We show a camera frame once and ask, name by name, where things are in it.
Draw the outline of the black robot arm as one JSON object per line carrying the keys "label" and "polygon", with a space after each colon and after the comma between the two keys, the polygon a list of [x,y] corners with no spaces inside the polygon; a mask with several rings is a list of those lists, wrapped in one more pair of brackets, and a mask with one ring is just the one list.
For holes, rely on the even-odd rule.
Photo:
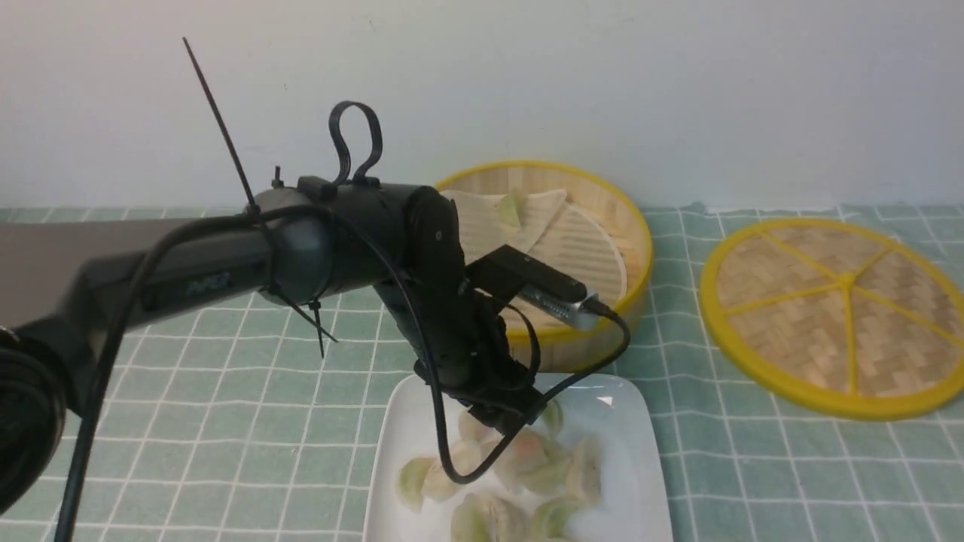
{"label": "black robot arm", "polygon": [[416,373],[504,435],[544,407],[502,308],[465,271],[433,187],[302,178],[221,217],[2,226],[2,509],[38,480],[66,412],[94,426],[123,335],[245,293],[279,305],[375,289]]}

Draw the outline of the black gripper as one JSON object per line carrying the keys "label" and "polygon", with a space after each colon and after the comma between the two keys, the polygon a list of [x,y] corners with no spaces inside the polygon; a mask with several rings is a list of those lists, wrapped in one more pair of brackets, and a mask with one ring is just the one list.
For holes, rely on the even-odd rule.
{"label": "black gripper", "polygon": [[531,425],[545,409],[534,386],[541,363],[531,332],[530,365],[510,353],[500,315],[524,291],[545,286],[531,274],[472,271],[455,282],[413,280],[383,273],[374,289],[416,353],[414,373],[432,391],[452,398],[488,428],[509,434]]}

